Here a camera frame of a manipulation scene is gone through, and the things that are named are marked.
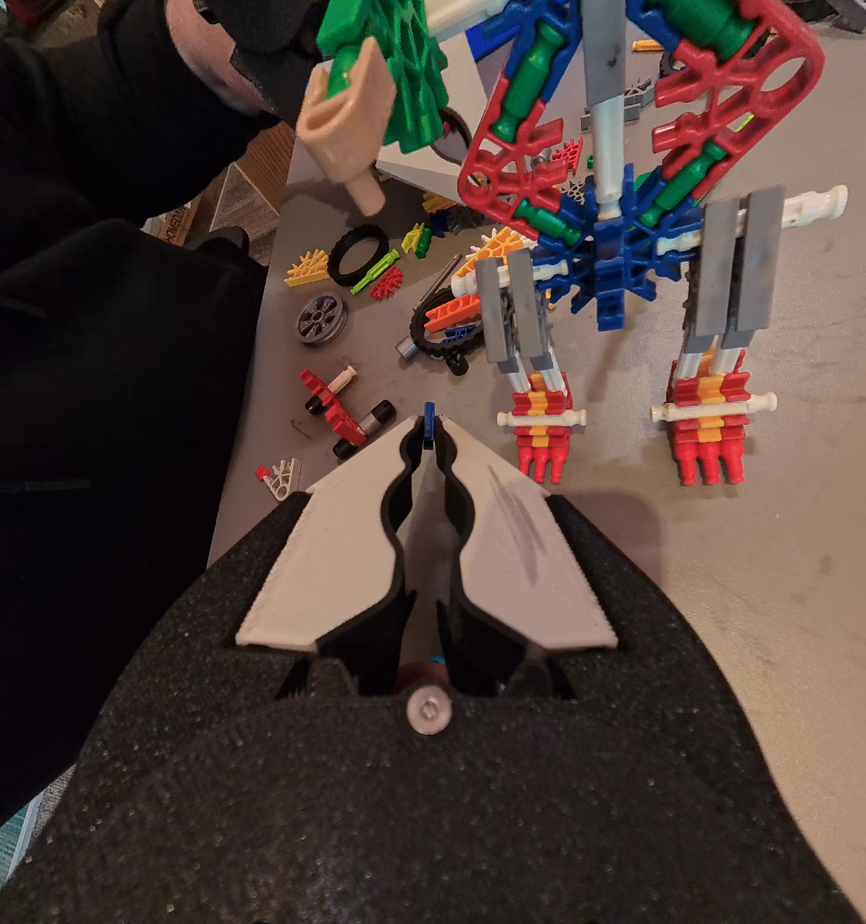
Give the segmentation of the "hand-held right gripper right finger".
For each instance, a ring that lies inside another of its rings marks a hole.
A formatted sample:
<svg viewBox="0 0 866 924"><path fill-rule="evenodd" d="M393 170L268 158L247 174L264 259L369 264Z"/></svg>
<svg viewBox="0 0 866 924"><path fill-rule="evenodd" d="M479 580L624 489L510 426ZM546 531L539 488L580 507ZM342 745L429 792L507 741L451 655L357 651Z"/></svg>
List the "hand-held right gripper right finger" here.
<svg viewBox="0 0 866 924"><path fill-rule="evenodd" d="M616 651L552 495L444 416L435 421L435 456L456 540L439 607L450 685L493 697L528 662L551 685L563 658Z"/></svg>

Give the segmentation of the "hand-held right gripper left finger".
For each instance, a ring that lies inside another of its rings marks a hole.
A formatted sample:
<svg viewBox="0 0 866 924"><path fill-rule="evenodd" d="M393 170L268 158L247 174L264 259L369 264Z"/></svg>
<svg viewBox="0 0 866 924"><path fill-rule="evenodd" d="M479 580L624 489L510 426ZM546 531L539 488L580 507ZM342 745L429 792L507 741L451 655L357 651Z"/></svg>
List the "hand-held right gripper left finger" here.
<svg viewBox="0 0 866 924"><path fill-rule="evenodd" d="M416 601L397 530L413 507L424 431L410 416L311 486L238 646L337 658L363 695L392 692Z"/></svg>

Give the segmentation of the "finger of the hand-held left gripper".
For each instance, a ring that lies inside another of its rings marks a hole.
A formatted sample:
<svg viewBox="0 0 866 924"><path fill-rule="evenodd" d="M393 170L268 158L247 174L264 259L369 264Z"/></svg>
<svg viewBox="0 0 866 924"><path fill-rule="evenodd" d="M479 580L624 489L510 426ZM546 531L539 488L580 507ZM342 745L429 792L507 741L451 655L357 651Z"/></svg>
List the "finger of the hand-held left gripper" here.
<svg viewBox="0 0 866 924"><path fill-rule="evenodd" d="M403 154L395 143L384 146L376 161L383 173L423 191L457 191L471 140L488 105L468 40L446 40L441 47L448 58L441 73L449 96L444 112L453 131L410 154Z"/></svg>

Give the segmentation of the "colourful construction toy model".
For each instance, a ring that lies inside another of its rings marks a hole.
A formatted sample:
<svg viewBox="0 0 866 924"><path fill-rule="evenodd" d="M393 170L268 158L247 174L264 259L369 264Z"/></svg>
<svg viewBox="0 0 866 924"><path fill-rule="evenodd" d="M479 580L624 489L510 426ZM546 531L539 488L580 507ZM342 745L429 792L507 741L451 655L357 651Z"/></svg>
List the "colourful construction toy model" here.
<svg viewBox="0 0 866 924"><path fill-rule="evenodd" d="M371 168L380 149L408 154L441 136L440 42L477 25L486 40L514 34L457 195L537 245L478 259L452 291L480 297L488 361L514 390L497 424L515 434L520 471L542 482L550 467L559 484L570 432L585 424L556 361L549 298L569 295L573 313L594 301L598 329L622 329L626 294L652 301L654 277L679 281L688 264L681 353L651 419L669 431L683 485L743 482L750 418L776 408L774 394L749 392L742 364L769 326L779 236L839 216L847 190L710 193L815 87L820 43L784 2L329 2L316 36L325 64L297 131L364 214L384 203ZM666 50L633 53L641 39ZM646 77L654 101L624 126L624 91ZM550 157L578 137L572 174Z"/></svg>

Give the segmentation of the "person's left forearm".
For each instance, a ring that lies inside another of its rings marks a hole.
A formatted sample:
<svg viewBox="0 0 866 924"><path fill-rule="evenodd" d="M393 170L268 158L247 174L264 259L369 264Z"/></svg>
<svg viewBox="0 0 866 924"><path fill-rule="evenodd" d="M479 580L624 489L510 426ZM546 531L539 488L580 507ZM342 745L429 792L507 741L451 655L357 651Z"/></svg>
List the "person's left forearm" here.
<svg viewBox="0 0 866 924"><path fill-rule="evenodd" d="M97 30L47 50L0 36L0 271L104 221L142 228L277 124L186 66L163 2L111 2Z"/></svg>

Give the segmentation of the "person's left hand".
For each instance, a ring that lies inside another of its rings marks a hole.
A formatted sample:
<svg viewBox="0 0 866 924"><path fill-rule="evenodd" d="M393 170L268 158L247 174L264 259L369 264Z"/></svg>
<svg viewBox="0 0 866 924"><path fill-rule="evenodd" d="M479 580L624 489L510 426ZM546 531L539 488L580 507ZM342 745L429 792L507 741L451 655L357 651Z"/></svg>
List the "person's left hand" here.
<svg viewBox="0 0 866 924"><path fill-rule="evenodd" d="M275 114L254 84L233 66L235 41L209 23L193 1L165 2L168 30L181 60L229 108L246 116Z"/></svg>

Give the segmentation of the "person's right hand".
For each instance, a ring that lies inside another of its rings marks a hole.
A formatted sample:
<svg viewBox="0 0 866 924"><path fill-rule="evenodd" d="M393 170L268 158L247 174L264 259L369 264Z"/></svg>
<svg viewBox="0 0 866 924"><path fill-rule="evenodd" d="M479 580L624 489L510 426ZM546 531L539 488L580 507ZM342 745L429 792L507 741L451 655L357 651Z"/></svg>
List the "person's right hand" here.
<svg viewBox="0 0 866 924"><path fill-rule="evenodd" d="M400 665L392 688L393 695L400 695L403 691L415 687L417 684L436 684L447 687L450 684L450 675L444 660L439 657L428 658Z"/></svg>

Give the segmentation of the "white and red connector piece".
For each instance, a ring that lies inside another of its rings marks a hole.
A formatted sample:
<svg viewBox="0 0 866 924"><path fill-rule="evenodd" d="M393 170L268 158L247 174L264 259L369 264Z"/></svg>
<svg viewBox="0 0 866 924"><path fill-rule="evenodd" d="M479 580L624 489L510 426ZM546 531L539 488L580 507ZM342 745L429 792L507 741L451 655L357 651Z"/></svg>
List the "white and red connector piece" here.
<svg viewBox="0 0 866 924"><path fill-rule="evenodd" d="M301 462L297 458L281 460L272 468L260 466L255 476L263 482L278 503L285 502L288 497L299 490Z"/></svg>

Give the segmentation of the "lime green rod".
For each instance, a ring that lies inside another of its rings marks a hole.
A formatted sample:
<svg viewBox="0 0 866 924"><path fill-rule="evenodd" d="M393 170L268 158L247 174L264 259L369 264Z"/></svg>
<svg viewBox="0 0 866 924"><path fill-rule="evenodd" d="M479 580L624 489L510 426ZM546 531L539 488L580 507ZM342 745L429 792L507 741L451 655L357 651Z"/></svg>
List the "lime green rod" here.
<svg viewBox="0 0 866 924"><path fill-rule="evenodd" d="M350 289L350 294L357 295L364 290L370 283L379 280L395 263L401 258L400 252L392 248L379 261L372 265L364 276L355 283Z"/></svg>

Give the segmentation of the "yellow snowflake connector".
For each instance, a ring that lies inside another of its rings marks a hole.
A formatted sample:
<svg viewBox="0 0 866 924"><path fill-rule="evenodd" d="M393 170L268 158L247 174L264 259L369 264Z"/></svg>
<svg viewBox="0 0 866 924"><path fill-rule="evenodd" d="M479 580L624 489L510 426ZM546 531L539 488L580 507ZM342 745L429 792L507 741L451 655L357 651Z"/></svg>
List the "yellow snowflake connector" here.
<svg viewBox="0 0 866 924"><path fill-rule="evenodd" d="M521 235L518 231L508 226L502 228L505 228L505 230L500 232L499 237L492 242L489 248L483 248L476 253L469 252L466 254L462 263L460 263L452 273L452 276L454 278L461 278L467 275L469 272L473 271L474 264L478 259L496 257L505 262L509 252L523 247L532 249L537 245L537 240L535 239Z"/></svg>

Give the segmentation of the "thin grey rod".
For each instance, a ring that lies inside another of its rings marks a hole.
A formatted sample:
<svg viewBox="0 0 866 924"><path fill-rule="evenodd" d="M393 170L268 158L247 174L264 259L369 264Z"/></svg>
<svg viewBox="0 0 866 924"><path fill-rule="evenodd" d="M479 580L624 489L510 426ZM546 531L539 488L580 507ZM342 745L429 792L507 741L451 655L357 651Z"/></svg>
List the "thin grey rod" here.
<svg viewBox="0 0 866 924"><path fill-rule="evenodd" d="M427 288L427 291L420 297L417 302L417 307L420 306L424 301L427 300L430 296L436 294L439 289L442 287L447 280L451 278L452 273L455 271L456 267L462 263L464 260L462 251L458 251L454 254L446 266L439 271L439 275L436 277L433 283Z"/></svg>

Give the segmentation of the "small black toy tyre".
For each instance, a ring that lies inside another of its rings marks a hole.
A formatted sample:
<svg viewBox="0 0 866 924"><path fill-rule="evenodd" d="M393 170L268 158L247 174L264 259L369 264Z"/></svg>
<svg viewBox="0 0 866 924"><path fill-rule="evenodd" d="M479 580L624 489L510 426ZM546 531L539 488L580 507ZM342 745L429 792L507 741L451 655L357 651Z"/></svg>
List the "small black toy tyre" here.
<svg viewBox="0 0 866 924"><path fill-rule="evenodd" d="M359 269L343 272L341 270L342 261L354 247L366 239L375 241L377 246L374 255ZM352 288L357 283L360 283L380 260L387 256L388 251L388 235L381 227L371 224L359 225L348 231L337 241L328 256L327 272L330 278L338 285Z"/></svg>

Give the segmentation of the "orange ladder connector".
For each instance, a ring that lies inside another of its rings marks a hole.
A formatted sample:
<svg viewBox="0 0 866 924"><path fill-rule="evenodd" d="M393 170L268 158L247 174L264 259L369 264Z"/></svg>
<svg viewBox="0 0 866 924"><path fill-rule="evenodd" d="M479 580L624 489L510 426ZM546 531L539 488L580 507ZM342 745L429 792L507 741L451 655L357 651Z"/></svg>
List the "orange ladder connector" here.
<svg viewBox="0 0 866 924"><path fill-rule="evenodd" d="M434 302L433 306L425 309L424 328L427 333L440 333L461 326L481 314L481 302L477 294L461 295L446 301L437 296Z"/></svg>

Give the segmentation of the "yellow fan connector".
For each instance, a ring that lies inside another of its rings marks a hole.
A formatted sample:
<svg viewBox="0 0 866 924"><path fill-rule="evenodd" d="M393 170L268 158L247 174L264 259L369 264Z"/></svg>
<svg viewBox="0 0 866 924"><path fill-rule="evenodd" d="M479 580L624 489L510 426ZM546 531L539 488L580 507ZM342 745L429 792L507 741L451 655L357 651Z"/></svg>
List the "yellow fan connector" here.
<svg viewBox="0 0 866 924"><path fill-rule="evenodd" d="M297 287L330 279L328 272L329 254L322 248L308 250L286 271L285 284Z"/></svg>

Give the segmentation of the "red toy piece assembly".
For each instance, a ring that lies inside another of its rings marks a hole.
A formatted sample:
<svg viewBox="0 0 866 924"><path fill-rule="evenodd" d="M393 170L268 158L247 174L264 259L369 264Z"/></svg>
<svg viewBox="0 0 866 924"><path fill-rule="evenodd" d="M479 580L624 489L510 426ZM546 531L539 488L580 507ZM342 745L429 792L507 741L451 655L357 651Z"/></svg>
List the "red toy piece assembly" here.
<svg viewBox="0 0 866 924"><path fill-rule="evenodd" d="M340 461L354 456L371 437L380 433L397 416L394 405L384 399L357 421L346 410L338 396L356 376L357 370L353 366L347 366L329 384L308 369L302 370L299 374L301 381L311 393L311 398L305 404L306 410L315 416L322 415L339 437L333 452Z"/></svg>

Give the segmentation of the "grey wheel hub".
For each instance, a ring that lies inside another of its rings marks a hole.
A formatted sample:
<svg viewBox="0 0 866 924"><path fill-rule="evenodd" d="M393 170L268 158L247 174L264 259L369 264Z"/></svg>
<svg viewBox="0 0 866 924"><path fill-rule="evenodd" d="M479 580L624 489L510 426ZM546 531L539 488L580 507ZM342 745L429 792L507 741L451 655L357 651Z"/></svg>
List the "grey wheel hub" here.
<svg viewBox="0 0 866 924"><path fill-rule="evenodd" d="M348 319L349 309L340 294L320 293L301 309L295 323L296 339L308 348L325 347L339 337Z"/></svg>

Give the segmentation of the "brown cardboard box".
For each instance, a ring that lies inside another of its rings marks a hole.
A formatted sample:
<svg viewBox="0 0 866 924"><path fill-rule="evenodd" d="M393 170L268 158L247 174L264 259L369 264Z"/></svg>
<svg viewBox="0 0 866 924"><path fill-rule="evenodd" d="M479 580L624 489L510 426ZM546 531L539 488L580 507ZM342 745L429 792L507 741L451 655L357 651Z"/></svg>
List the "brown cardboard box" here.
<svg viewBox="0 0 866 924"><path fill-rule="evenodd" d="M177 209L147 219L142 231L157 240L183 247L201 202L197 196Z"/></svg>

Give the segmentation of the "dark grey connector piece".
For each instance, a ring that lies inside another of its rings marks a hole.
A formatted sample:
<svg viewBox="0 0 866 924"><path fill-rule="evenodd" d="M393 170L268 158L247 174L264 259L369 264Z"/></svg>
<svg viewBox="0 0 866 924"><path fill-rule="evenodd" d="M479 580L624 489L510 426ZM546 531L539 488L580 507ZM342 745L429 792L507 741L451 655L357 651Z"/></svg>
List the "dark grey connector piece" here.
<svg viewBox="0 0 866 924"><path fill-rule="evenodd" d="M646 77L626 87L623 94L622 106L622 122L624 126L628 126L639 121L642 111L654 101L656 83L656 77ZM590 93L590 84L586 81L586 75L585 88L587 89L588 94L587 99L589 102L591 102L594 97ZM592 110L589 106L586 106L584 109L584 114L581 117L581 133L588 134L591 132L591 128Z"/></svg>

